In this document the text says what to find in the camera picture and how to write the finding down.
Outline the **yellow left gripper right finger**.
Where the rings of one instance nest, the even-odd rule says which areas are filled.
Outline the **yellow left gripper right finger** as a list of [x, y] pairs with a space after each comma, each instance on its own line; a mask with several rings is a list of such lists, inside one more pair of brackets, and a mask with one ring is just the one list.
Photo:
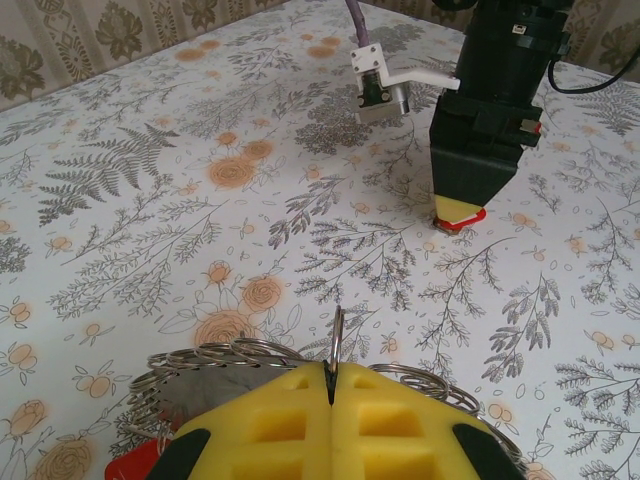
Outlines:
[[506, 439], [466, 392], [427, 375], [394, 381], [343, 363], [331, 406], [334, 479], [522, 479]]

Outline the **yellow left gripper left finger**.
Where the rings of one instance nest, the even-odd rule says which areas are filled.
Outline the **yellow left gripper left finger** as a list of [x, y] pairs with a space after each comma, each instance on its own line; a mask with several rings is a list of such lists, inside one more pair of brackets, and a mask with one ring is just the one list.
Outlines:
[[325, 368], [298, 367], [184, 424], [151, 479], [329, 479]]

